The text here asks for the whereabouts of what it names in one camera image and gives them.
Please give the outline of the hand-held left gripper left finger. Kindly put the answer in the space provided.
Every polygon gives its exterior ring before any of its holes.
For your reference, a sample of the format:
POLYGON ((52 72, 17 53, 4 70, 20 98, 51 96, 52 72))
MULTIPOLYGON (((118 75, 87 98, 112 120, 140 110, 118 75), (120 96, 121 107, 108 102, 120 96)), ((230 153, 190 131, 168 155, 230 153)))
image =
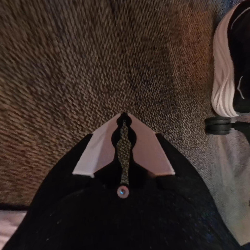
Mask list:
POLYGON ((116 173, 121 178, 123 168, 118 159, 117 144, 121 139, 124 114, 119 113, 96 129, 72 174, 94 178, 95 173, 114 163, 111 177, 116 173))

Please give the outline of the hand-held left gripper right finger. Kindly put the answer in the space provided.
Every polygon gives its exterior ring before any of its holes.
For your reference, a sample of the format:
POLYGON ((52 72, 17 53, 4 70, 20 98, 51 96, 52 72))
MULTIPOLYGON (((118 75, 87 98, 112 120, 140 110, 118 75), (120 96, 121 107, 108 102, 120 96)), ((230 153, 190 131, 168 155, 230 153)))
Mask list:
POLYGON ((125 113, 131 143, 129 177, 173 176, 171 166, 157 136, 151 128, 129 113, 125 113))

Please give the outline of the black shoe with white sole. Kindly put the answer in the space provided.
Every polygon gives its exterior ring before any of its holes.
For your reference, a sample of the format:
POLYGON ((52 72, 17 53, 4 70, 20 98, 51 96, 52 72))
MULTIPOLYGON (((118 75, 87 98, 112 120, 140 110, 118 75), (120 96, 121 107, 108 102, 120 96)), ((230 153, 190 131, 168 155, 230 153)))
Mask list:
POLYGON ((213 40, 212 107, 222 117, 249 113, 250 1, 233 7, 218 24, 213 40))

